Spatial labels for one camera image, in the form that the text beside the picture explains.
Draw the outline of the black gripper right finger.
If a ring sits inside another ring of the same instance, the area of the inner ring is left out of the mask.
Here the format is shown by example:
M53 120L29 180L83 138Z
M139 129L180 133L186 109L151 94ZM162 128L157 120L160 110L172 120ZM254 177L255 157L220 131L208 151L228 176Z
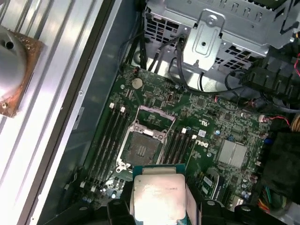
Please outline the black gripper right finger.
M187 186L188 225L261 225L263 212L248 204L235 206L233 211L215 200L205 200Z

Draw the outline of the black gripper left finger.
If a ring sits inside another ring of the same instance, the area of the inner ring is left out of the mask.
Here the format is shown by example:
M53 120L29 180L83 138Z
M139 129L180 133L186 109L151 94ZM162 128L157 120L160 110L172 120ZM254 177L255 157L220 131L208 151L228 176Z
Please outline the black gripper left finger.
M111 200L106 206L94 210L86 203L76 203L58 214L46 225L133 225L129 203L133 182L126 182L119 199Z

